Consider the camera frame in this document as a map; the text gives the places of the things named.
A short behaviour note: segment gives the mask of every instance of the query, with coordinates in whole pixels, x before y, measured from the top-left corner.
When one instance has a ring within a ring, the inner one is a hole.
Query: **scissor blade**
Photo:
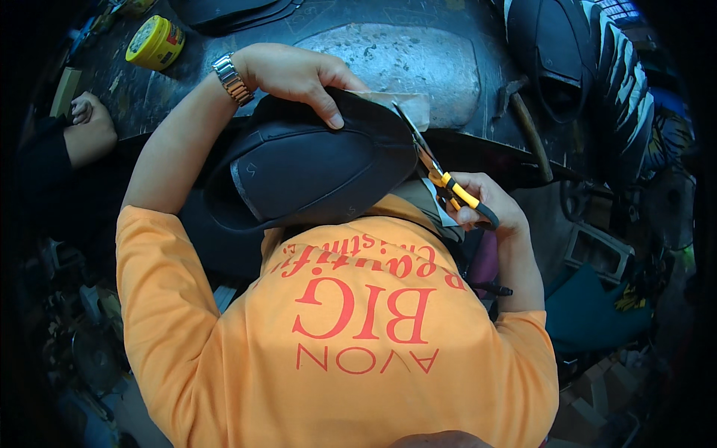
[[[428,171],[436,170],[437,173],[435,173],[439,178],[443,176],[443,170],[441,169],[441,166],[438,164],[438,161],[433,156],[433,152],[431,152],[431,148],[428,146],[428,143],[426,143],[426,140],[423,139],[423,135],[418,131],[416,126],[413,124],[410,118],[408,118],[408,115],[404,113],[404,111],[401,109],[401,106],[398,105],[395,101],[391,101],[391,103],[396,108],[396,111],[399,113],[399,116],[403,121],[408,125],[409,129],[411,130],[411,134],[413,134],[413,139],[416,141],[416,146],[418,146],[418,156],[421,159],[421,162],[428,168]]]
[[[443,170],[441,167],[438,166],[438,163],[436,163],[436,161],[431,158],[426,151],[424,151],[421,145],[418,145],[418,158],[421,159],[421,162],[423,162],[428,169],[429,175],[433,175],[438,179],[443,177]]]

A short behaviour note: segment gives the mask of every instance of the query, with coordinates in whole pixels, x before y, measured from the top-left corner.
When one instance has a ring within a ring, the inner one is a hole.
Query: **paper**
[[[440,218],[441,218],[441,225],[443,227],[457,226],[458,223],[453,218],[448,216],[448,213],[446,213],[446,211],[443,209],[443,207],[440,204],[438,204],[438,201],[436,201],[437,191],[436,191],[436,186],[433,185],[433,182],[428,180],[427,177],[421,177],[421,180],[425,184],[426,188],[431,192],[431,195],[432,195],[431,197],[433,198],[433,201],[436,203],[436,208],[438,209],[438,216],[440,216]]]
[[[395,101],[401,110],[411,119],[419,132],[425,132],[431,121],[431,108],[427,93],[390,93],[390,92],[351,92],[359,97],[380,104],[393,111],[398,112],[391,101]]]

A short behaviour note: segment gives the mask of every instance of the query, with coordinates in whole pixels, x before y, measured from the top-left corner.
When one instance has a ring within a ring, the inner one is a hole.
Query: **wristwatch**
[[[254,99],[254,94],[247,89],[244,81],[242,81],[239,73],[237,73],[237,69],[234,68],[234,64],[232,64],[233,54],[234,52],[226,53],[214,61],[212,68],[217,72],[219,81],[222,83],[224,89],[227,90],[229,96],[234,98],[234,101],[239,103],[240,107],[244,107]]]

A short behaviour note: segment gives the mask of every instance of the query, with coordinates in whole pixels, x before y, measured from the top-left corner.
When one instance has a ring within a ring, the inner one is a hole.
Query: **orange t-shirt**
[[[387,196],[374,213],[422,213]],[[175,447],[377,447],[459,429],[537,448],[558,407],[545,312],[491,323],[443,244],[370,216],[286,242],[219,314],[179,220],[127,206],[117,230],[125,347]]]

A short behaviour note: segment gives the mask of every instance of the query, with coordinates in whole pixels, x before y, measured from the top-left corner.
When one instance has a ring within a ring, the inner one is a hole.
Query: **wooden hammer handle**
[[[533,122],[531,113],[523,102],[520,93],[515,92],[511,95],[511,104],[518,113],[518,119],[523,125],[523,130],[528,138],[528,147],[531,149],[533,155],[538,158],[541,179],[546,183],[551,182],[553,180],[553,170],[550,168],[550,161],[548,160],[547,154],[545,154],[545,147],[538,134],[536,124]]]

